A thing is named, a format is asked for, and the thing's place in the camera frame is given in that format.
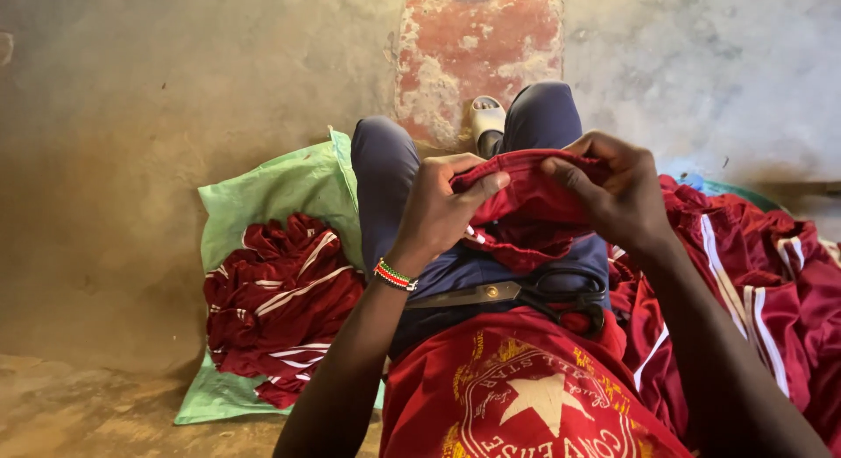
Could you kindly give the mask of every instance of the foot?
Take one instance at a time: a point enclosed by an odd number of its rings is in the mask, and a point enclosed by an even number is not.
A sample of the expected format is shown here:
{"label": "foot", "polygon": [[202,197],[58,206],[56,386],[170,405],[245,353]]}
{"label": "foot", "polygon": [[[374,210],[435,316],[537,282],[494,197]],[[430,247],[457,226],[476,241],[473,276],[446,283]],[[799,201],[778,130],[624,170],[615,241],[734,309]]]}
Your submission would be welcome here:
{"label": "foot", "polygon": [[505,109],[490,97],[478,97],[470,110],[471,126],[476,141],[476,154],[489,159],[505,128]]}

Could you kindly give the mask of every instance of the hand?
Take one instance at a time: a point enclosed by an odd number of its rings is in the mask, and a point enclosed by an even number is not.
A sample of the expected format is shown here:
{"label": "hand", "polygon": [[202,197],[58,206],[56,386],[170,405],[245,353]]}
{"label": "hand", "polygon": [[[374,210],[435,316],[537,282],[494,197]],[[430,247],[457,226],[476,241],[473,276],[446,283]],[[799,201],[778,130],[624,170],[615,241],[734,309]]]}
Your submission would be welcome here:
{"label": "hand", "polygon": [[476,209],[511,181],[508,173],[492,173],[467,192],[455,195],[450,179],[485,160],[473,154],[427,157],[415,174],[394,247],[386,263],[399,273],[417,277],[426,264],[452,248],[463,236]]}
{"label": "hand", "polygon": [[543,172],[578,195],[602,238],[628,252],[646,253],[674,236],[650,151],[600,131],[588,132],[563,150],[610,165],[613,173],[599,187],[568,162],[556,157],[541,162]]}

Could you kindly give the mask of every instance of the slide sandal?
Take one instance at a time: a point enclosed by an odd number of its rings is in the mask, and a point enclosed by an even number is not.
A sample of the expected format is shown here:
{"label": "slide sandal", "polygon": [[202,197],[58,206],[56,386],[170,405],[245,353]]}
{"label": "slide sandal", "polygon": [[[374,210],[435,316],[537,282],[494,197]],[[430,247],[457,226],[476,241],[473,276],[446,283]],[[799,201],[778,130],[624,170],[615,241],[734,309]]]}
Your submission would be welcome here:
{"label": "slide sandal", "polygon": [[[477,103],[484,103],[490,108],[477,109]],[[496,98],[482,95],[474,98],[470,103],[470,122],[473,126],[474,142],[478,146],[478,138],[485,133],[485,131],[496,130],[500,133],[505,132],[505,109],[496,100]]]}

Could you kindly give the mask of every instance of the scissors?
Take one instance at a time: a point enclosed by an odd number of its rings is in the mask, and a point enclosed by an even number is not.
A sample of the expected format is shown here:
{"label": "scissors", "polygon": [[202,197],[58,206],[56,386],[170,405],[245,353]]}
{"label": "scissors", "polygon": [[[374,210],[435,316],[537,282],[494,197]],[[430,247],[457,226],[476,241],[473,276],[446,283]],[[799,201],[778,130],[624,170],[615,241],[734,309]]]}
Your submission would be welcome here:
{"label": "scissors", "polygon": [[[591,281],[591,289],[583,292],[557,292],[548,290],[544,284],[547,284],[548,279],[552,276],[558,274],[573,274],[583,277]],[[408,302],[405,309],[515,301],[522,305],[530,306],[558,325],[561,325],[561,318],[569,313],[583,315],[589,320],[589,325],[585,332],[578,335],[591,338],[598,334],[604,327],[604,311],[599,302],[604,301],[606,295],[607,286],[601,277],[585,270],[554,268],[547,270],[534,284],[509,280],[494,284],[477,285],[469,289],[445,292]],[[549,304],[565,304],[565,306],[559,310],[555,310]]]}

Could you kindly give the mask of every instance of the person's right hand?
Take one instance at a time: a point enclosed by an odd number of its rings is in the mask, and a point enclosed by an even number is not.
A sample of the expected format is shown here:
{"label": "person's right hand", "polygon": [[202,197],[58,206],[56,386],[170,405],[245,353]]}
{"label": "person's right hand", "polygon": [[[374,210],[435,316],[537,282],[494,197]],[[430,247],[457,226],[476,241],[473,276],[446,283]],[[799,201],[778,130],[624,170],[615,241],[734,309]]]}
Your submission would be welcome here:
{"label": "person's right hand", "polygon": [[604,159],[613,172],[599,187],[569,162],[556,157],[541,162],[544,173],[578,195],[602,238],[629,252],[650,252],[674,236],[650,151],[600,131],[588,132],[563,150]]}

